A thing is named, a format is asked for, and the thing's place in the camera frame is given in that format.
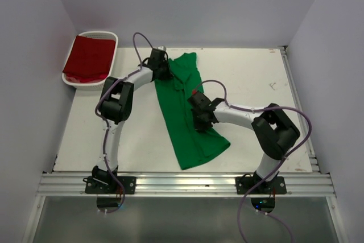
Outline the green t shirt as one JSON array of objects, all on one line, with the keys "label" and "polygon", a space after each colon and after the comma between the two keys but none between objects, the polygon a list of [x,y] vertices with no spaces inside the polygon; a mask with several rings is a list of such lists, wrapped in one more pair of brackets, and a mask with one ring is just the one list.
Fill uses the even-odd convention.
[{"label": "green t shirt", "polygon": [[182,170],[206,164],[230,147],[230,142],[213,129],[195,130],[188,98],[202,82],[197,68],[197,54],[184,53],[169,59],[172,78],[155,80],[159,106],[170,140]]}]

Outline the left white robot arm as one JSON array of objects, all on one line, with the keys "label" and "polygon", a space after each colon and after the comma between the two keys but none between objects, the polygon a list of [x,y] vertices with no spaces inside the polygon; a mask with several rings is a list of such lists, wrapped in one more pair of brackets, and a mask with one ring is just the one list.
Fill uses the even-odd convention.
[{"label": "left white robot arm", "polygon": [[116,182],[118,146],[132,107],[134,92],[154,80],[170,80],[172,73],[164,46],[152,48],[150,56],[124,77],[108,77],[95,113],[105,122],[100,160],[92,169],[93,180],[105,185]]}]

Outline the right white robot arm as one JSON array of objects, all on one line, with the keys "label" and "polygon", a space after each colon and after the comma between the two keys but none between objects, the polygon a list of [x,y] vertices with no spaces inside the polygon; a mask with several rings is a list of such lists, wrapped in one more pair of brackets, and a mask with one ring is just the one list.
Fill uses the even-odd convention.
[{"label": "right white robot arm", "polygon": [[230,123],[252,130],[263,151],[261,162],[254,172],[258,181],[271,182],[278,174],[277,166],[294,146],[300,132],[291,119],[277,105],[269,110],[255,112],[237,106],[228,106],[223,98],[210,100],[200,91],[188,99],[192,107],[193,125],[198,132],[205,132],[215,123]]}]

